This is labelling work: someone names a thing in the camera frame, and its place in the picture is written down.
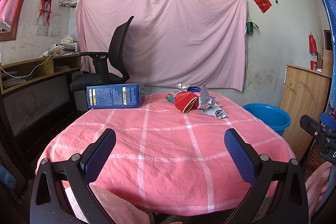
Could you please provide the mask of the person's right hand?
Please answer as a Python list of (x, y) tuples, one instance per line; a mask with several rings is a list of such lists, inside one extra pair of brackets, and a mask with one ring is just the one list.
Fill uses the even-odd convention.
[(316, 212), (316, 208), (327, 190), (330, 171), (331, 163), (326, 161), (320, 165), (305, 182), (309, 206), (309, 219), (311, 219)]

